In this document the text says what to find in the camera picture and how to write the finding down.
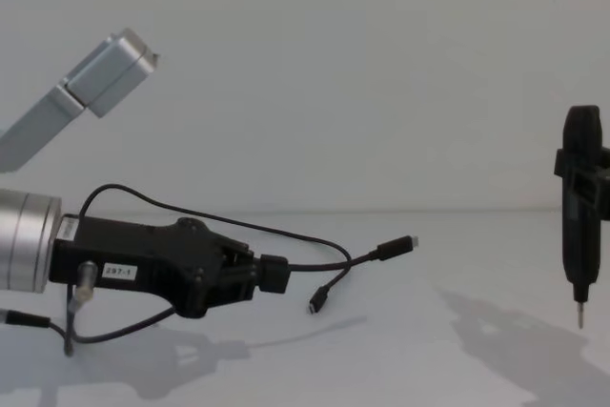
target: label sticker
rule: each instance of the label sticker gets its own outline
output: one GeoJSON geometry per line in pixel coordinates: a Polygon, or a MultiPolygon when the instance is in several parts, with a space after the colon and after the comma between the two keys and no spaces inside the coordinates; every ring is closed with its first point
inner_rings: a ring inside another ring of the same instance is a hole
{"type": "Polygon", "coordinates": [[[126,264],[104,264],[103,278],[111,278],[113,280],[128,280],[134,281],[137,275],[137,266],[128,266],[126,264]]]}
{"type": "Polygon", "coordinates": [[[76,236],[76,230],[78,229],[78,218],[73,218],[71,216],[65,216],[64,219],[61,220],[61,224],[59,225],[59,231],[57,232],[57,237],[60,240],[68,240],[69,242],[74,241],[74,237],[76,236]]]}

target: black mount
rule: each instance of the black mount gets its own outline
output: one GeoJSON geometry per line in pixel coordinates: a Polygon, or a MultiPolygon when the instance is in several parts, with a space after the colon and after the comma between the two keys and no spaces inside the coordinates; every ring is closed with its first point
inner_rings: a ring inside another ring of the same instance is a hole
{"type": "Polygon", "coordinates": [[[601,145],[600,109],[572,107],[558,150],[555,175],[563,178],[565,191],[599,219],[610,220],[610,149],[601,145]]]}
{"type": "Polygon", "coordinates": [[[134,291],[167,299],[175,312],[200,318],[211,307],[251,300],[254,288],[283,294],[290,277],[287,259],[255,258],[247,244],[214,233],[200,220],[179,218],[150,226],[66,215],[74,235],[59,235],[49,280],[76,284],[78,268],[97,265],[96,288],[134,291]]]}

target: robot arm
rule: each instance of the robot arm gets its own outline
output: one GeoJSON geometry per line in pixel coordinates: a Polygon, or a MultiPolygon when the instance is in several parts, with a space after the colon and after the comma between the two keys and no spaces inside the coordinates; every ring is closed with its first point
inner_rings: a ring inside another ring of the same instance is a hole
{"type": "MultiPolygon", "coordinates": [[[[122,185],[112,186],[126,191],[122,185]]],[[[111,340],[173,314],[200,318],[209,308],[251,300],[256,287],[262,292],[283,294],[293,272],[345,272],[346,269],[368,261],[386,261],[409,253],[418,245],[417,237],[408,235],[378,245],[368,254],[344,262],[289,264],[281,256],[264,254],[256,258],[247,244],[214,233],[203,222],[190,217],[181,217],[170,226],[150,226],[88,217],[84,210],[79,215],[60,216],[58,208],[51,214],[38,212],[35,215],[24,215],[24,202],[27,203],[28,200],[40,199],[43,206],[39,210],[45,208],[44,202],[52,204],[57,201],[45,196],[18,193],[11,210],[6,206],[7,199],[3,197],[4,192],[0,192],[0,209],[6,214],[12,214],[17,221],[16,226],[12,227],[10,256],[0,259],[7,270],[8,284],[11,288],[22,285],[21,291],[35,292],[42,292],[47,280],[68,285],[67,329],[60,329],[48,317],[17,311],[0,310],[0,322],[54,329],[64,338],[64,352],[67,356],[72,355],[73,340],[78,343],[111,340]],[[25,222],[32,217],[36,219],[31,223],[25,222]],[[49,227],[56,229],[48,232],[49,227]],[[39,278],[40,284],[36,291],[31,285],[39,278]],[[74,317],[80,307],[92,298],[95,287],[158,295],[165,298],[172,307],[107,335],[82,337],[73,328],[74,317]]],[[[168,204],[162,203],[153,205],[168,207],[168,204]]],[[[278,230],[272,228],[188,209],[175,209],[186,214],[220,219],[279,234],[278,230]]],[[[308,236],[285,235],[335,245],[308,236]]],[[[320,289],[327,292],[330,288],[324,286],[320,289]]]]}
{"type": "Polygon", "coordinates": [[[15,172],[85,109],[105,116],[157,63],[157,55],[130,29],[111,35],[0,133],[0,173],[15,172]]]}

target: cable connector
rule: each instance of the cable connector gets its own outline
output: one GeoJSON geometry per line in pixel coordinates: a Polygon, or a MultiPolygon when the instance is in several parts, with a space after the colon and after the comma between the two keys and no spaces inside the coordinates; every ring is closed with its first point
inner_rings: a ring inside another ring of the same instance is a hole
{"type": "Polygon", "coordinates": [[[326,303],[326,299],[328,299],[328,292],[330,288],[328,286],[320,286],[314,293],[311,299],[309,299],[309,306],[307,310],[310,314],[317,314],[324,304],[326,303]]]}
{"type": "Polygon", "coordinates": [[[47,316],[24,314],[16,310],[0,310],[0,323],[13,326],[28,326],[31,328],[48,328],[51,319],[47,316]]]}
{"type": "Polygon", "coordinates": [[[379,259],[380,261],[387,261],[393,257],[400,256],[401,254],[407,254],[412,252],[416,247],[419,246],[419,238],[406,235],[395,240],[377,245],[376,250],[369,253],[371,259],[379,259]]]}
{"type": "Polygon", "coordinates": [[[93,262],[83,262],[78,267],[78,284],[74,291],[68,310],[76,313],[85,302],[93,299],[93,288],[97,279],[97,265],[93,262]]]}

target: white table surface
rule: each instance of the white table surface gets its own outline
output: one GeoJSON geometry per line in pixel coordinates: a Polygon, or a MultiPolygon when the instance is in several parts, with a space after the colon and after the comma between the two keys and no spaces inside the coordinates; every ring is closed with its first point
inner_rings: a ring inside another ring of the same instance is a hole
{"type": "MultiPolygon", "coordinates": [[[[134,336],[78,346],[70,359],[53,332],[0,327],[0,405],[610,405],[610,264],[602,263],[579,331],[560,261],[559,214],[247,219],[330,237],[353,254],[403,234],[418,235],[420,248],[352,270],[314,316],[305,312],[307,299],[329,274],[293,274],[285,295],[256,292],[252,302],[198,321],[172,317],[134,336]]],[[[340,259],[309,244],[211,226],[257,253],[340,259]]],[[[608,252],[607,236],[603,246],[608,252]]],[[[62,294],[50,285],[44,295],[3,292],[1,302],[61,320],[62,294]]],[[[110,331],[164,305],[98,290],[79,331],[110,331]]]]}

